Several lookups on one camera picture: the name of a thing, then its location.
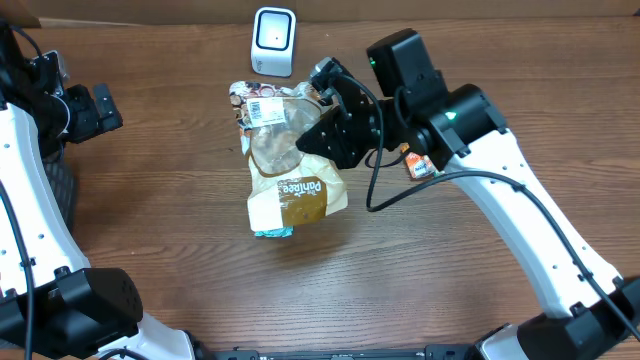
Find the clear cookie wrapper bag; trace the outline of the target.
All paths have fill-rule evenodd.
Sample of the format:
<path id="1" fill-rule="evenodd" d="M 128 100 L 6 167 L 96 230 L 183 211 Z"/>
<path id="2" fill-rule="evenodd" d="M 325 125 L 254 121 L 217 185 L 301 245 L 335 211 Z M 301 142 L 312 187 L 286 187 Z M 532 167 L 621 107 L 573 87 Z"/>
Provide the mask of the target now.
<path id="1" fill-rule="evenodd" d="M 347 186 L 334 165 L 296 147 L 329 110 L 309 83 L 236 81 L 229 98 L 251 174 L 247 210 L 254 233 L 314 223 L 347 207 Z"/>

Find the orange tissue pack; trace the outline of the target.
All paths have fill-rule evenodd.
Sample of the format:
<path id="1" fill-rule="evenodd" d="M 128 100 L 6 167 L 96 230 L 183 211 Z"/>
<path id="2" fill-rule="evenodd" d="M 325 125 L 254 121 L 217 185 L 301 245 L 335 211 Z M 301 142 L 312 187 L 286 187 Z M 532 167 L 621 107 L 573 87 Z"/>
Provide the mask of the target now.
<path id="1" fill-rule="evenodd" d="M 400 150 L 404 155 L 404 164 L 412 180 L 426 179 L 436 176 L 438 170 L 427 155 L 417 155 L 409 150 L 409 145 L 403 143 Z"/>

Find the teal snack packet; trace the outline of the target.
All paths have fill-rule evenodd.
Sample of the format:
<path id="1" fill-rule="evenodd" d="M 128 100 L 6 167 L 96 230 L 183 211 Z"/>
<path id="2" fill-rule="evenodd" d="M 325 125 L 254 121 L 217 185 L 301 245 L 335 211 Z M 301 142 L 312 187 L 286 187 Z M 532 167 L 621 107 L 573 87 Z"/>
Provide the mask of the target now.
<path id="1" fill-rule="evenodd" d="M 255 236 L 264 238 L 286 238 L 293 235 L 293 230 L 294 228 L 289 226 L 272 230 L 256 231 Z"/>

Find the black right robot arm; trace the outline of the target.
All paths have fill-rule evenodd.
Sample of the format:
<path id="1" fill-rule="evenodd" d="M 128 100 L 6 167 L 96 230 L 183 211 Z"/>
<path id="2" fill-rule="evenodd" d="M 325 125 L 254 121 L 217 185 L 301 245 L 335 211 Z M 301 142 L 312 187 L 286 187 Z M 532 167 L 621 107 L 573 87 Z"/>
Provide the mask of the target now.
<path id="1" fill-rule="evenodd" d="M 428 359 L 595 359 L 639 333 L 639 282 L 625 279 L 569 222 L 535 176 L 505 117 L 479 87 L 449 90 L 420 35 L 391 34 L 367 49 L 381 95 L 336 59 L 309 81 L 328 112 L 299 150 L 341 169 L 406 145 L 427 156 L 484 213 L 536 294 L 541 313 L 472 344 L 429 345 Z"/>

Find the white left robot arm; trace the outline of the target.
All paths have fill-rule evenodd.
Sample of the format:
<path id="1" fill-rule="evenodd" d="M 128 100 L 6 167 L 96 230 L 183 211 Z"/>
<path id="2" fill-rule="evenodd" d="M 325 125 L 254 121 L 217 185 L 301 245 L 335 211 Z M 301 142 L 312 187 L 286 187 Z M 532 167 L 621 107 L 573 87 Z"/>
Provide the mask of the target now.
<path id="1" fill-rule="evenodd" d="M 50 359 L 195 359 L 192 337 L 142 305 L 130 276 L 94 268 L 72 237 L 75 180 L 59 160 L 121 127 L 105 85 L 66 87 L 56 52 L 1 42 L 1 338 Z"/>

